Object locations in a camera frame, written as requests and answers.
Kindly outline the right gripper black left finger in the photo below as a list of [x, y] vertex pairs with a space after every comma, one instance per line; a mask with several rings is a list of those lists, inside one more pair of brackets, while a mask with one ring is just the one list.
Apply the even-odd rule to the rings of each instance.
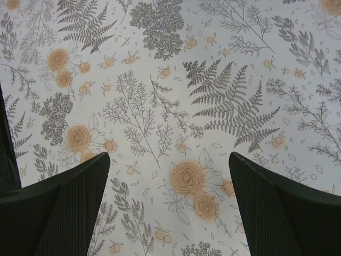
[[87, 255], [110, 168], [102, 152], [1, 193], [1, 255]]

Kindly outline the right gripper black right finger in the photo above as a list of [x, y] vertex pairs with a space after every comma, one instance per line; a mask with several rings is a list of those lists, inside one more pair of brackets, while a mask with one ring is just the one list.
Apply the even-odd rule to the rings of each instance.
[[229, 169], [251, 255], [340, 255], [340, 196], [237, 152], [230, 154]]

